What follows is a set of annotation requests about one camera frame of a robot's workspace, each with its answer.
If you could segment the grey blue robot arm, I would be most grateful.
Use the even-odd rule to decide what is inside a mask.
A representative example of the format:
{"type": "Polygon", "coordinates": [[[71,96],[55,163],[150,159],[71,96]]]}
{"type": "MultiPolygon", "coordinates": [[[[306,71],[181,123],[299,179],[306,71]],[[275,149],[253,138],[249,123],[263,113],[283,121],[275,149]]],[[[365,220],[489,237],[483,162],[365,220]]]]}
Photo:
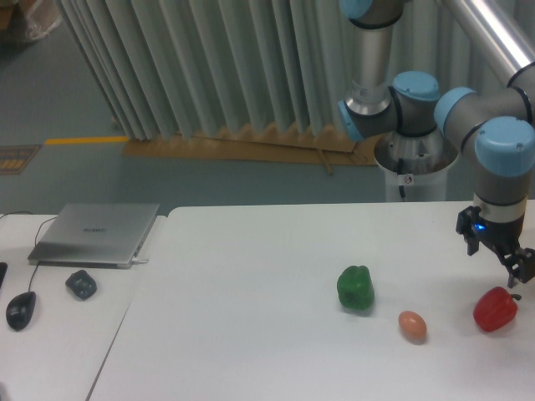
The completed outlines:
{"type": "Polygon", "coordinates": [[[473,203],[456,223],[468,253],[485,246],[507,269],[510,286],[529,282],[534,252],[519,242],[534,167],[534,47],[526,35],[493,1],[446,2],[505,87],[495,96],[462,87],[439,94],[427,74],[400,74],[392,82],[385,77],[403,2],[339,6],[364,39],[360,71],[339,103],[349,137],[361,141],[395,132],[412,140],[446,140],[476,175],[473,203]]]}

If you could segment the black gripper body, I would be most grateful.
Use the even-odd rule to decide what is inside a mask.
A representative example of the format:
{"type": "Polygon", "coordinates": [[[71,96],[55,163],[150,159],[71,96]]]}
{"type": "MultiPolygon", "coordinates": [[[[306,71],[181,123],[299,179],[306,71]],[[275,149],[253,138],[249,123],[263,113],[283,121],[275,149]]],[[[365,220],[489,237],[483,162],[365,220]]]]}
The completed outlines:
{"type": "Polygon", "coordinates": [[[469,206],[457,216],[456,233],[462,235],[465,242],[466,235],[475,235],[480,245],[501,256],[508,256],[520,247],[523,221],[524,216],[505,222],[491,221],[483,217],[479,206],[469,206]]]}

